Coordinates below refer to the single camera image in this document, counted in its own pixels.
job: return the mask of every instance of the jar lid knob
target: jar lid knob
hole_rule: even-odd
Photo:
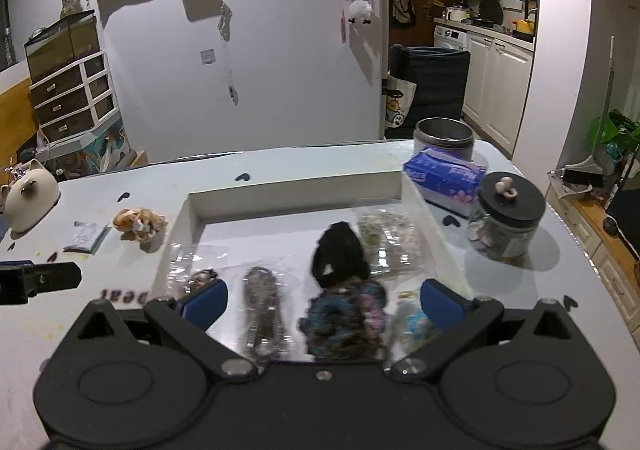
[[[505,176],[495,184],[495,191],[509,201],[513,201],[518,196],[518,191],[513,188],[513,180],[509,176]]]

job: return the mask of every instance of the kitchen counter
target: kitchen counter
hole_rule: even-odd
[[[243,185],[398,170],[414,152],[412,140],[376,141],[331,147],[304,147],[200,157],[192,161],[146,165],[61,183],[59,203],[23,237],[0,242],[3,261],[30,259],[44,263],[75,261],[82,270],[78,289],[47,293],[26,305],[0,307],[0,450],[36,450],[46,433],[33,407],[33,385],[41,363],[49,358],[86,303],[103,289],[148,291],[161,264],[162,250],[145,253],[112,229],[95,255],[63,253],[61,247],[75,220],[107,223],[123,207],[146,206],[174,223],[189,192]],[[476,141],[474,159],[489,171],[513,167],[494,147]],[[236,181],[238,174],[251,182]],[[130,193],[118,202],[123,192]],[[446,211],[431,207],[438,221]],[[601,443],[612,450],[637,450],[640,440],[640,354],[615,303],[590,260],[567,227],[548,207],[523,264],[490,261],[476,252],[462,227],[443,227],[453,258],[474,295],[489,295],[509,308],[531,308],[542,297],[570,295],[579,304],[571,316],[596,351],[616,386],[616,406]],[[138,299],[118,307],[140,307]]]
[[[496,32],[495,30],[492,30],[490,28],[483,28],[482,26],[457,23],[455,21],[447,21],[439,18],[434,18],[433,22],[442,24],[443,26],[448,26],[450,28],[455,28],[457,30],[465,30],[466,32],[473,32],[482,36],[492,37],[492,39],[503,40],[504,42],[508,42],[509,44],[513,44],[514,46],[518,46],[520,48],[523,48],[524,50],[529,50],[530,52],[532,52],[535,47],[535,40],[534,42],[527,42],[526,40],[516,39],[513,36],[508,36],[507,34]]]

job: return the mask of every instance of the beige cat figurine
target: beige cat figurine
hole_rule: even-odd
[[[12,186],[2,185],[4,223],[21,234],[40,221],[58,202],[60,189],[49,170],[37,159],[27,164],[27,170]]]

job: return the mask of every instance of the open jar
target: open jar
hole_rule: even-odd
[[[527,252],[545,213],[542,192],[510,172],[482,178],[466,227],[466,237],[491,259],[516,259]]]

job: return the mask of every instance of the cat ear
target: cat ear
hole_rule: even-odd
[[[29,169],[28,170],[33,170],[33,169],[44,169],[42,164],[36,158],[33,158],[29,162]]]

